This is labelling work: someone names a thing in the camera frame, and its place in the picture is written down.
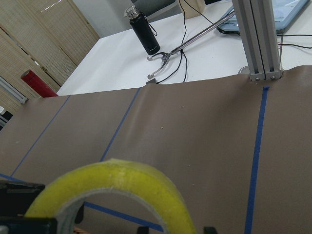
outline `gray chair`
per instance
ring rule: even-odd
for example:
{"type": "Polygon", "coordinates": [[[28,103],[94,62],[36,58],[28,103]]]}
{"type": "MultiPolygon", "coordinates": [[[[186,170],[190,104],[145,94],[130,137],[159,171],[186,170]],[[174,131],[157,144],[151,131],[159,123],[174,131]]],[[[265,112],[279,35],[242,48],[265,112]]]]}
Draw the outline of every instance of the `gray chair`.
{"type": "Polygon", "coordinates": [[[160,20],[181,13],[175,0],[131,0],[149,21],[160,20]]]}

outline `red cylinder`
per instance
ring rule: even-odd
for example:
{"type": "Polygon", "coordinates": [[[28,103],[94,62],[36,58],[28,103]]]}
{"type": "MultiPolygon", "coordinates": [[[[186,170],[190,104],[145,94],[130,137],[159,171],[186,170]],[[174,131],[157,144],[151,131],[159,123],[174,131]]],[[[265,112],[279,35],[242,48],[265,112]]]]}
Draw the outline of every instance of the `red cylinder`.
{"type": "Polygon", "coordinates": [[[28,70],[23,75],[21,75],[21,79],[24,80],[26,84],[28,84],[33,90],[35,90],[43,98],[58,96],[32,70],[28,70]]]}

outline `bamboo folding screen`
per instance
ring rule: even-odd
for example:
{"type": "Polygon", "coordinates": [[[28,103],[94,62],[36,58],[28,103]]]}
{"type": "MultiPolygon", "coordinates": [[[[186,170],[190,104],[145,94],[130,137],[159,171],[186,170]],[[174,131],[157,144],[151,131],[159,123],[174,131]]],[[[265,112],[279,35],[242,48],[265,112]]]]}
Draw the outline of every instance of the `bamboo folding screen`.
{"type": "MultiPolygon", "coordinates": [[[[0,27],[0,76],[27,98],[39,96],[23,72],[57,91],[99,39],[72,0],[0,0],[0,27]]],[[[0,106],[15,113],[20,103],[0,88],[0,106]]]]}

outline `black water bottle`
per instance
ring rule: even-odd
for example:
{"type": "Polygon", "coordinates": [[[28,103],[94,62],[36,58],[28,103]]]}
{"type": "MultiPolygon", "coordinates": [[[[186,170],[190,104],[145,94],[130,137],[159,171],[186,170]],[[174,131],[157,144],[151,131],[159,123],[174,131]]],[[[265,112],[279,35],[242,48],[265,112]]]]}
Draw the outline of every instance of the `black water bottle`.
{"type": "Polygon", "coordinates": [[[139,12],[135,6],[126,10],[130,19],[130,25],[149,55],[153,55],[160,50],[160,46],[147,22],[145,15],[139,12]]]}

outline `white wall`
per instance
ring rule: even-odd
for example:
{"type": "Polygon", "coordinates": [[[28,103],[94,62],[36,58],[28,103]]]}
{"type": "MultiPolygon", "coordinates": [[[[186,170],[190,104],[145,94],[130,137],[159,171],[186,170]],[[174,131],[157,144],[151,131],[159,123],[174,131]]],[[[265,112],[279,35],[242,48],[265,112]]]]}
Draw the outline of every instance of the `white wall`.
{"type": "Polygon", "coordinates": [[[73,0],[89,23],[102,37],[109,36],[130,27],[129,19],[124,18],[131,0],[73,0]]]}

